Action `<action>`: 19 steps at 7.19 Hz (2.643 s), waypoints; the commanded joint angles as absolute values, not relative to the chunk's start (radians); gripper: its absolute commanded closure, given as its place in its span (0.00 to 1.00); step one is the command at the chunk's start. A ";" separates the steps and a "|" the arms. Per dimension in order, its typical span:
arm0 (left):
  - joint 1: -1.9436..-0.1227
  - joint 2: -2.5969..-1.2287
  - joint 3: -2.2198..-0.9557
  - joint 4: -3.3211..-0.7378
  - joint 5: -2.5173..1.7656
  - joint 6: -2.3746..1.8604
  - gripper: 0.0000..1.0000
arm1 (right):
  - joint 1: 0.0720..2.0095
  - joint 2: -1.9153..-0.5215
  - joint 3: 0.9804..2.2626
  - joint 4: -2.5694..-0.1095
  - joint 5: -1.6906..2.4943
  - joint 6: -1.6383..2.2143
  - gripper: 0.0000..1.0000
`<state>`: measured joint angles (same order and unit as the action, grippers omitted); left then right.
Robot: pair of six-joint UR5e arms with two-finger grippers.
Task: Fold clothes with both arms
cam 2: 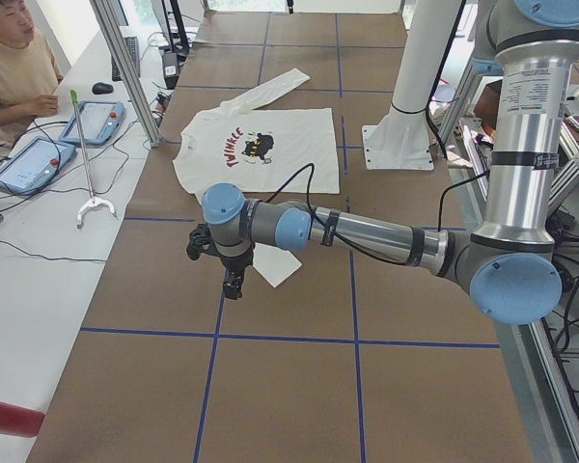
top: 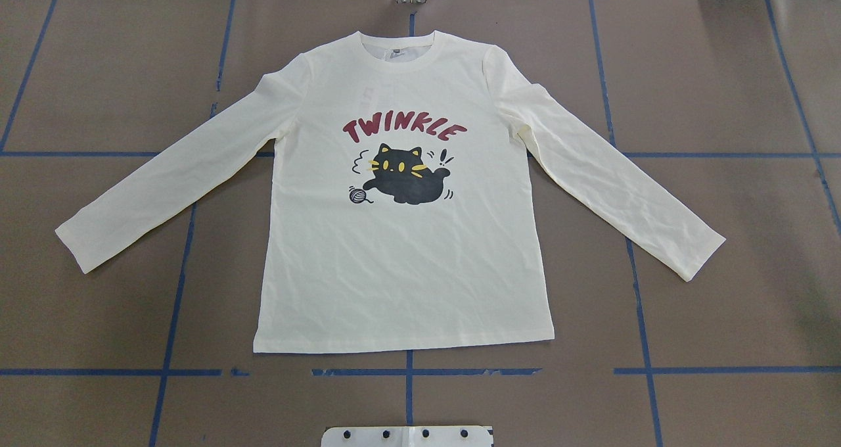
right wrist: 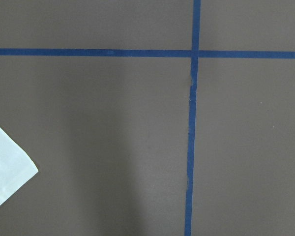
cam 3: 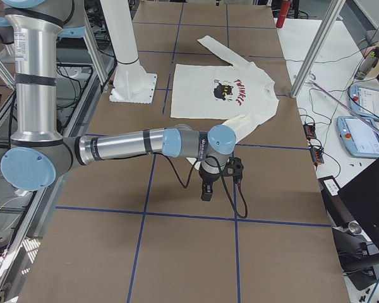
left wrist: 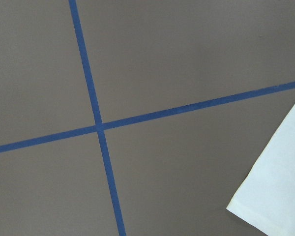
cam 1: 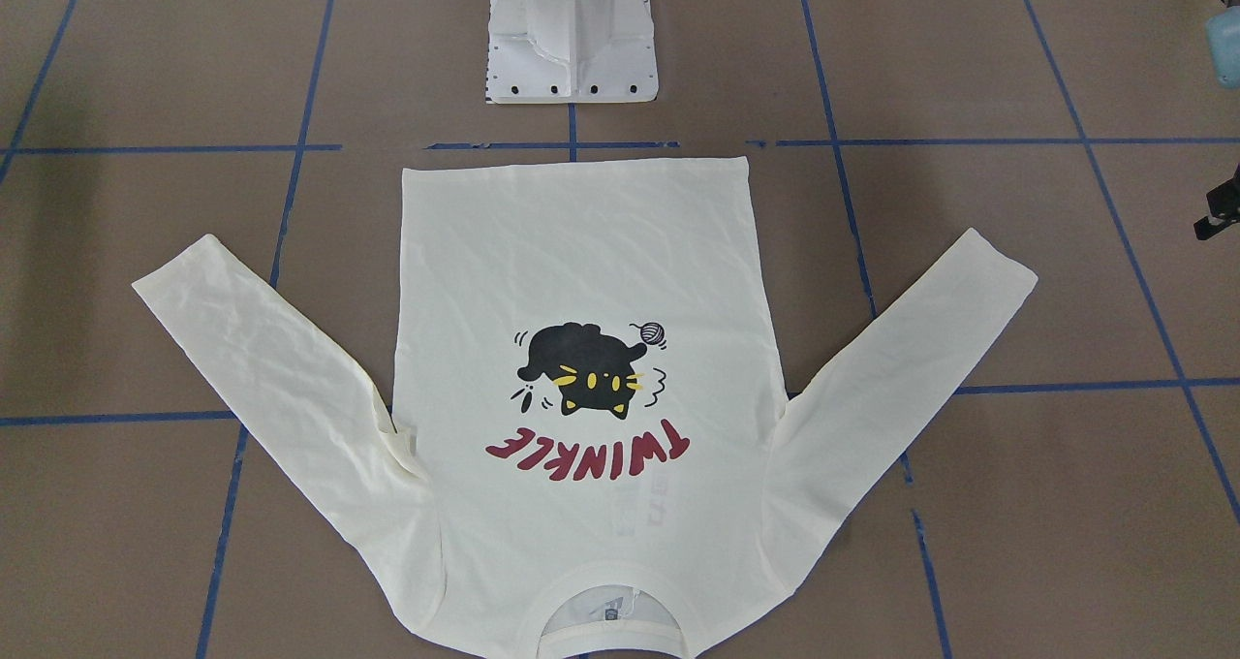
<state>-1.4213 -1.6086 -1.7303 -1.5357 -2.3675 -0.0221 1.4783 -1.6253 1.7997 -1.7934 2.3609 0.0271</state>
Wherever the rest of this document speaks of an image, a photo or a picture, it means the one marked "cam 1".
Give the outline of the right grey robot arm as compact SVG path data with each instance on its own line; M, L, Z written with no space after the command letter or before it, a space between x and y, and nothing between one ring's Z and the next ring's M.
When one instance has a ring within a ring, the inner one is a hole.
M1218 84L1238 91L1239 86L1239 0L1221 0L1225 6L1207 22L1207 42L1210 48ZM1239 218L1239 168L1207 194L1209 212L1193 225L1197 240L1210 240L1223 230L1238 223Z

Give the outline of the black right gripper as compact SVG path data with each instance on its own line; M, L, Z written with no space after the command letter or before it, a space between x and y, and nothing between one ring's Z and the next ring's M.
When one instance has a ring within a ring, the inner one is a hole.
M1200 242L1239 222L1239 176L1236 168L1226 182L1207 194L1208 213L1193 223L1195 238Z

